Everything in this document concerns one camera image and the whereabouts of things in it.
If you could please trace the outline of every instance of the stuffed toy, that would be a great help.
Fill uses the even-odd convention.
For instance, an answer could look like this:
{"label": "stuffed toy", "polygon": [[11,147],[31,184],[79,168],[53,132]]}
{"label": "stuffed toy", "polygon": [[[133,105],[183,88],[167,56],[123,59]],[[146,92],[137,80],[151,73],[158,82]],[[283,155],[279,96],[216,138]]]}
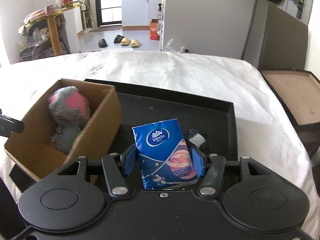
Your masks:
{"label": "stuffed toy", "polygon": [[49,111],[59,125],[51,139],[67,155],[90,119],[89,101],[74,86],[58,89],[48,101]]}

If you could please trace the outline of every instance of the tissue pack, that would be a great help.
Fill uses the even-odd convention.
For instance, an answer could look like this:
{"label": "tissue pack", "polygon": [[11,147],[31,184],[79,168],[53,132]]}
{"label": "tissue pack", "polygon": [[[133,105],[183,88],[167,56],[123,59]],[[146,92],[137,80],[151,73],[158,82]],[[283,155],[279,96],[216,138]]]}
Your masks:
{"label": "tissue pack", "polygon": [[198,176],[177,119],[132,130],[145,189],[179,188],[196,183]]}

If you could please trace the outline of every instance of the white bedsheet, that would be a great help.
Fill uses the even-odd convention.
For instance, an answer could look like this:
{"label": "white bedsheet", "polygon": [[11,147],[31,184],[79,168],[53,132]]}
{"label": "white bedsheet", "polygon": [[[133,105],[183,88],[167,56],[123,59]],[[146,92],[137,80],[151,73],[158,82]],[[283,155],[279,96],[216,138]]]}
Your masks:
{"label": "white bedsheet", "polygon": [[[213,56],[128,50],[17,63],[0,69],[0,108],[5,115],[22,119],[59,78],[126,82],[233,102],[238,156],[253,157],[308,195],[310,211],[302,229],[319,239],[320,201],[307,152],[280,102],[249,63]],[[4,143],[5,138],[0,138],[0,145]],[[3,150],[0,162],[0,176],[18,200],[20,193],[8,176],[13,164]]]}

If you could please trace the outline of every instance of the black slipper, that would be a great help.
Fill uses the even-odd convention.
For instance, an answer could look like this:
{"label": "black slipper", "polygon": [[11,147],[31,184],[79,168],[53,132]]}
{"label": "black slipper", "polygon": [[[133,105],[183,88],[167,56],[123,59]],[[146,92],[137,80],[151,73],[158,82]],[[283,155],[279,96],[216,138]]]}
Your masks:
{"label": "black slipper", "polygon": [[116,38],[115,38],[115,41],[113,43],[120,43],[123,38],[124,38],[124,36],[117,35]]}
{"label": "black slipper", "polygon": [[99,46],[99,48],[105,48],[106,46],[108,46],[108,44],[106,43],[106,40],[105,40],[105,39],[101,39],[101,40],[98,42],[98,46]]}

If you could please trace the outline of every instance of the door handle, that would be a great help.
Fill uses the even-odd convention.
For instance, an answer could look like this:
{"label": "door handle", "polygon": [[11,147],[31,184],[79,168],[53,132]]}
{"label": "door handle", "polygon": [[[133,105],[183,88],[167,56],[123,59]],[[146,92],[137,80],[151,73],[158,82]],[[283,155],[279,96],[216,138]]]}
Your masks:
{"label": "door handle", "polygon": [[303,12],[303,6],[304,6],[304,1],[305,0],[289,0],[289,1],[293,1],[294,4],[297,5],[297,8],[298,8],[298,11],[297,11],[297,18],[299,20],[301,20],[301,17],[302,17],[302,12]]}

